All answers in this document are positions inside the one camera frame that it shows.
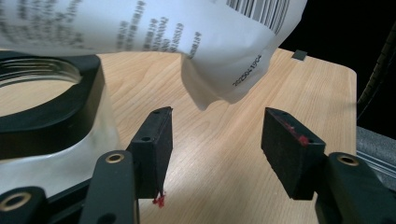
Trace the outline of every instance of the black plastic bracket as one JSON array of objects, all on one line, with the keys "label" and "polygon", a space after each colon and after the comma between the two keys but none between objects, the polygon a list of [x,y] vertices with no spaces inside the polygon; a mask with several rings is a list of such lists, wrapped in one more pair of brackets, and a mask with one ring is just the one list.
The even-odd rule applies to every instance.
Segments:
[{"label": "black plastic bracket", "polygon": [[0,117],[0,160],[60,152],[87,136],[105,86],[98,56],[51,58],[0,51],[0,86],[7,80],[18,83],[23,77],[80,81],[42,105]]},{"label": "black plastic bracket", "polygon": [[327,157],[325,143],[289,113],[265,108],[262,150],[294,200],[312,200],[320,224],[396,223],[396,197],[361,159]]},{"label": "black plastic bracket", "polygon": [[138,199],[156,199],[163,192],[172,136],[172,108],[152,111],[128,150],[109,151],[97,160],[91,179],[48,199],[38,187],[0,195],[0,223],[138,224]]}]

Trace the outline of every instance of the black background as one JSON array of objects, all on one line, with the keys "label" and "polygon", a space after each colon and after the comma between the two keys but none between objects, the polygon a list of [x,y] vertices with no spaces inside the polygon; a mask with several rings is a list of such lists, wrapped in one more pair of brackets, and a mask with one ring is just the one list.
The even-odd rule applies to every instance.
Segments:
[{"label": "black background", "polygon": [[[359,99],[395,21],[396,0],[308,0],[302,20],[280,47],[353,69]],[[395,76],[386,80],[388,90],[375,97],[358,125],[396,139]]]}]

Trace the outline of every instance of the gray fabric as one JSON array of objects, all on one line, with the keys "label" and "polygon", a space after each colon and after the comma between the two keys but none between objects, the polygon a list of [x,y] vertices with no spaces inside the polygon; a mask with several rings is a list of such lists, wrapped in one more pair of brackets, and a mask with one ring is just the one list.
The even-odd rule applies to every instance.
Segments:
[{"label": "gray fabric", "polygon": [[356,135],[358,157],[366,160],[371,156],[367,163],[374,168],[378,178],[386,187],[396,190],[396,178],[393,176],[396,174],[396,140],[362,127],[357,127]]}]

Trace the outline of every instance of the barcode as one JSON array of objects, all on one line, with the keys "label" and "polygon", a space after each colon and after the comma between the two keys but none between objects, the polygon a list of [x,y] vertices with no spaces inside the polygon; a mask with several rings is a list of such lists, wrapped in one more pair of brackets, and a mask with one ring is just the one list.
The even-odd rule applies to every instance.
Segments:
[{"label": "barcode", "polygon": [[227,0],[227,6],[279,33],[290,0]]}]

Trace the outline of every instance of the white plastic bag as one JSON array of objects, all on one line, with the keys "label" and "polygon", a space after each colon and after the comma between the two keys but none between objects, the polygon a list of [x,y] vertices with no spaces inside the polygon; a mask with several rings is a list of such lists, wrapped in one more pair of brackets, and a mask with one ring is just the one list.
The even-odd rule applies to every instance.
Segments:
[{"label": "white plastic bag", "polygon": [[0,48],[45,56],[185,55],[182,79],[206,109],[235,103],[266,73],[306,0],[0,0]]}]

